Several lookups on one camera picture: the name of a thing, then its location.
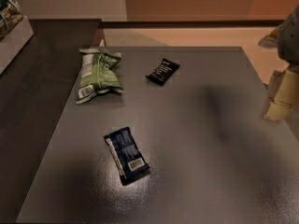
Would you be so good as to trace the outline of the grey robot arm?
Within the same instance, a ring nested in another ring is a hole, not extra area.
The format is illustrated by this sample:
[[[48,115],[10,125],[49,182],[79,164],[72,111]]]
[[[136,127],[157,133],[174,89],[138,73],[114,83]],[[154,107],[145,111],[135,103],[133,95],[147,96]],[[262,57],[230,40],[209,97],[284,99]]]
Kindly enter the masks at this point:
[[[259,46],[277,48],[278,57],[288,63],[283,72],[273,72],[262,113],[264,119],[280,122],[299,104],[299,6],[280,26],[262,38]]]

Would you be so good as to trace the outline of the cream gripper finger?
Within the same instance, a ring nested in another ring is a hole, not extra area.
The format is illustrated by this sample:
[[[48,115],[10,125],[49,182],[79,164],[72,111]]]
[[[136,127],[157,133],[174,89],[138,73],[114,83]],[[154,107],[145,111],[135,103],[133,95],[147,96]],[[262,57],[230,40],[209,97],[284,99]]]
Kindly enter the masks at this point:
[[[287,118],[299,105],[299,66],[290,65],[283,72],[274,71],[262,116],[272,122]]]

